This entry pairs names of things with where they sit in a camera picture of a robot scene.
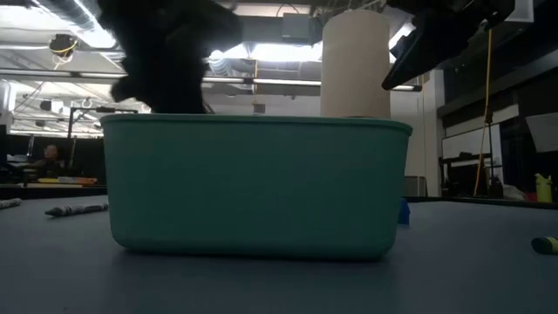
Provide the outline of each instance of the blue object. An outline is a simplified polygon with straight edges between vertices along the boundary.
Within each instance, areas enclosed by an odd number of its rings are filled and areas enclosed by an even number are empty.
[[[407,204],[406,199],[401,199],[401,207],[399,208],[399,224],[409,225],[409,217],[411,216],[411,209]]]

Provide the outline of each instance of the gray crayon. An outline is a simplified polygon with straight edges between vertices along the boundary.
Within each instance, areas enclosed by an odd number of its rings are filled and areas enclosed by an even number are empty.
[[[21,199],[0,201],[0,209],[12,208],[15,206],[19,206],[20,204],[21,204]]]
[[[61,206],[55,207],[51,210],[47,210],[44,213],[54,217],[62,217],[68,215],[95,213],[106,210],[108,210],[108,203],[87,206]]]

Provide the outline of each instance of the person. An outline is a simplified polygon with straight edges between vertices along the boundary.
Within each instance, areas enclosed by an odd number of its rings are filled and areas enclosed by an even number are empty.
[[[64,162],[59,159],[56,145],[49,145],[44,149],[44,158],[30,164],[28,167],[37,170],[41,178],[58,178],[64,168]]]

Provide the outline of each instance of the paper towel roll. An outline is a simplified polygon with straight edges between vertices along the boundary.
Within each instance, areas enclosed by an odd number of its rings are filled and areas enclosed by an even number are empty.
[[[352,10],[323,28],[321,115],[390,118],[390,92],[382,81],[390,70],[387,17]]]

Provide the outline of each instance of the yellow bottle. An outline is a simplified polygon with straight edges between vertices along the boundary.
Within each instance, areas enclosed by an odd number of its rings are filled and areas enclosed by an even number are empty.
[[[545,179],[540,174],[535,174],[537,178],[537,199],[539,202],[552,202],[552,176]]]

